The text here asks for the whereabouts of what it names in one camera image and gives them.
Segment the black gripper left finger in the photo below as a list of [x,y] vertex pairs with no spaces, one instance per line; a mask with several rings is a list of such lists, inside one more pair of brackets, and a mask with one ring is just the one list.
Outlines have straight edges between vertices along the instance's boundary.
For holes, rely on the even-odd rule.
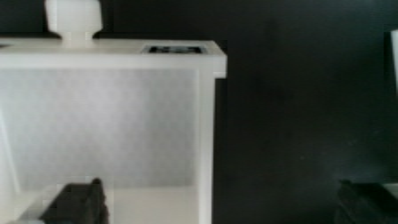
[[109,207],[102,179],[70,183],[40,216],[45,224],[109,224]]

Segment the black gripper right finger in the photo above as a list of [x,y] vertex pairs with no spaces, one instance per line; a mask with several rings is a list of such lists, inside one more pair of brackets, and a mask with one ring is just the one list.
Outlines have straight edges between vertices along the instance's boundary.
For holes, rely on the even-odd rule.
[[398,198],[381,183],[340,182],[334,224],[398,224]]

